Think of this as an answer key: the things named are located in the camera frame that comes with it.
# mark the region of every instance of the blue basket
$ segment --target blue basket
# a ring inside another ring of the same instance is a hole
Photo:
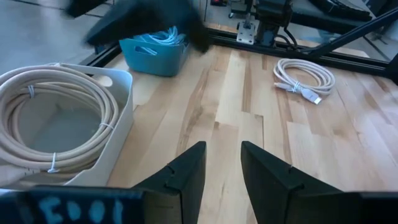
[[[160,45],[137,39],[124,39],[119,43],[131,69],[163,77],[172,77],[178,74],[187,58],[189,49],[189,44]],[[157,54],[148,54],[141,50],[143,47],[150,48]]]

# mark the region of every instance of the white usb cable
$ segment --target white usb cable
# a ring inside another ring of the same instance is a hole
[[[298,68],[307,72],[316,79],[318,85],[310,86],[300,83],[286,73],[286,68]],[[329,95],[335,85],[335,77],[329,70],[306,60],[280,59],[274,68],[274,74],[282,81],[282,83],[274,83],[276,87],[294,93],[301,93],[304,98],[316,105],[322,100],[319,95]]]

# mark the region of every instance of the white basket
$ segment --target white basket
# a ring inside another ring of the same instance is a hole
[[[95,165],[65,184],[105,186],[133,123],[132,76],[129,72],[109,68],[69,64],[61,66],[93,75],[100,83],[108,81],[110,86],[104,86],[118,102],[121,111],[119,120]],[[87,141],[98,129],[99,123],[100,117],[79,102],[63,96],[39,94],[22,109],[19,129],[29,147],[44,152],[62,152]],[[8,186],[0,189],[0,194],[15,189],[18,188]]]

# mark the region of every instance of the blue cable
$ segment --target blue cable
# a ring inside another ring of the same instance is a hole
[[[154,34],[144,34],[137,35],[134,37],[135,39],[139,39],[144,42],[160,44],[160,45],[179,45],[184,42],[185,34],[178,34],[177,28],[171,27],[167,32],[160,31]],[[146,51],[148,54],[157,55],[157,52],[148,48],[141,47],[142,50]]]

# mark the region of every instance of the wooden table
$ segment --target wooden table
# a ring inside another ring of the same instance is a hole
[[[255,223],[239,158],[248,140],[341,190],[398,190],[398,87],[330,68],[335,89],[314,105],[274,88],[277,61],[214,46],[192,53],[178,76],[161,78],[133,72],[116,57],[108,67],[131,72],[136,107],[109,186],[132,187],[206,141],[199,223]]]

